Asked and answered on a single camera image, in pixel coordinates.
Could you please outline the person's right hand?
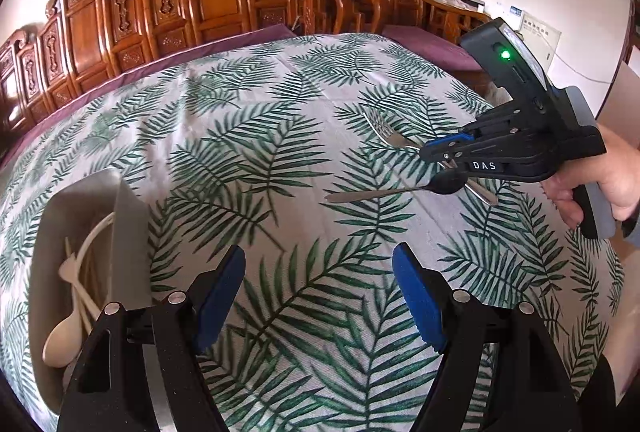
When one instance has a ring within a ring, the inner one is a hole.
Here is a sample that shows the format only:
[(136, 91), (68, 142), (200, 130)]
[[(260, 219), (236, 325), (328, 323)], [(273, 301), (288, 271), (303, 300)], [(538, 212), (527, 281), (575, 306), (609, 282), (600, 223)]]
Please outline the person's right hand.
[(583, 184), (599, 185), (616, 221), (631, 221), (639, 215), (639, 150), (604, 125), (599, 129), (606, 147), (604, 155), (567, 161), (542, 182), (544, 193), (571, 229), (584, 219), (573, 197), (573, 189)]

